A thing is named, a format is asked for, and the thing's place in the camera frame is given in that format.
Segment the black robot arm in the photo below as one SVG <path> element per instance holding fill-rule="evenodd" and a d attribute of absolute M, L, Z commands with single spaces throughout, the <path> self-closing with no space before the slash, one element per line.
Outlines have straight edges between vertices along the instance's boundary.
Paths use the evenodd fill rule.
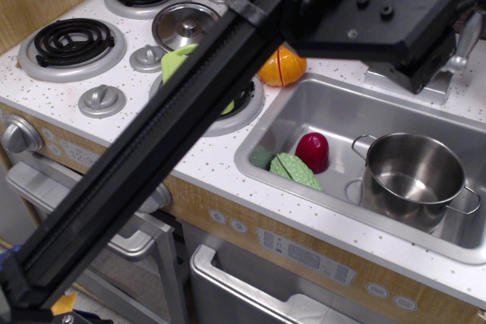
<path fill-rule="evenodd" d="M 49 322 L 51 306 L 287 42 L 301 56 L 385 63 L 410 78 L 445 62 L 475 0 L 390 0 L 383 24 L 356 0 L 229 0 L 195 54 L 1 270 L 1 321 Z"/>

